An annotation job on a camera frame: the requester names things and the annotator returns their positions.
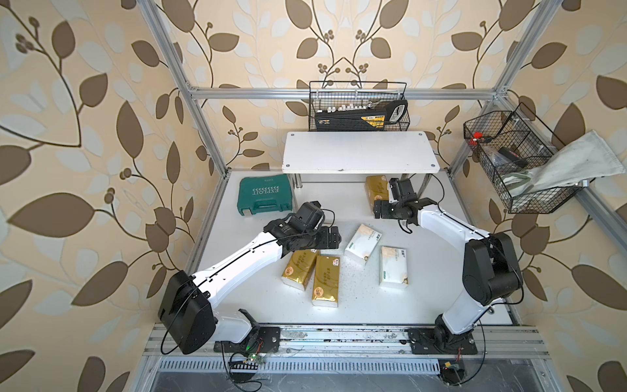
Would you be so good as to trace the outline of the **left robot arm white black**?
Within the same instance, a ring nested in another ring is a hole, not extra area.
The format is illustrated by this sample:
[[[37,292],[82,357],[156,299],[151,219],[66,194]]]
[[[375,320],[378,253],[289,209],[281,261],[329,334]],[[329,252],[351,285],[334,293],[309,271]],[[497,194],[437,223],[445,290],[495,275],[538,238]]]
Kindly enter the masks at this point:
[[[341,245],[336,225],[326,226],[318,201],[272,220],[256,237],[223,261],[193,274],[174,274],[158,310],[158,318],[182,354],[192,354],[209,341],[260,347],[259,323],[245,309],[220,315],[220,303],[240,284],[266,266],[296,251],[335,250]]]

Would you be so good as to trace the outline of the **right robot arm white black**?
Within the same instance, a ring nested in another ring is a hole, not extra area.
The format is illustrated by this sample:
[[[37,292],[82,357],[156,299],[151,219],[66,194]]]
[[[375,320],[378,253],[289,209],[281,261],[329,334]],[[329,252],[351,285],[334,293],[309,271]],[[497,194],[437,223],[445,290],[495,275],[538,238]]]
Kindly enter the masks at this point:
[[[463,290],[453,305],[440,314],[431,341],[440,351],[457,348],[471,338],[478,321],[493,305],[504,305],[506,297],[523,286],[523,274],[511,237],[491,234],[445,212],[439,203],[421,198],[410,179],[390,180],[393,200],[376,199],[376,219],[405,221],[429,230],[447,241],[463,256]]]

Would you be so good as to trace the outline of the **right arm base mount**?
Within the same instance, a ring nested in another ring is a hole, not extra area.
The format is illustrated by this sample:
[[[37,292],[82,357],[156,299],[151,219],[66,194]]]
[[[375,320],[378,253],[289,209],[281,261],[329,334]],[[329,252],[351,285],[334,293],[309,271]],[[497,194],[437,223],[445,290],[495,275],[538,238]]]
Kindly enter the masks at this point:
[[[478,354],[472,332],[455,335],[446,328],[409,328],[408,341],[413,354]]]

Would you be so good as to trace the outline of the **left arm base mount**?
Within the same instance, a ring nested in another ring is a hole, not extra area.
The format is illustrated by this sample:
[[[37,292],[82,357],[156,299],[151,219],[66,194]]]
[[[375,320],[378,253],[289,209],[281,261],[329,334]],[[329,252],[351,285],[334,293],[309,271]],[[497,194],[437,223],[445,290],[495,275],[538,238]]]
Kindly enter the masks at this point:
[[[281,341],[280,335],[281,328],[279,327],[254,327],[242,342],[216,341],[213,349],[216,353],[277,353]]]

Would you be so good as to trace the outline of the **gold tissue pack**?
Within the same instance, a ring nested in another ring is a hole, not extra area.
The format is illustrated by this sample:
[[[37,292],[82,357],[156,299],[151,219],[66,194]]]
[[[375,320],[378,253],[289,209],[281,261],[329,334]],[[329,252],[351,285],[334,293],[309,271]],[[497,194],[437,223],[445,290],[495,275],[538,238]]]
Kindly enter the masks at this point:
[[[282,273],[282,282],[287,286],[305,291],[314,272],[318,250],[308,249],[292,253],[291,259]]]
[[[370,212],[374,212],[375,201],[390,200],[389,182],[384,175],[368,176],[365,181],[365,189],[367,191]]]
[[[338,307],[340,270],[339,256],[317,256],[312,292],[314,306]]]

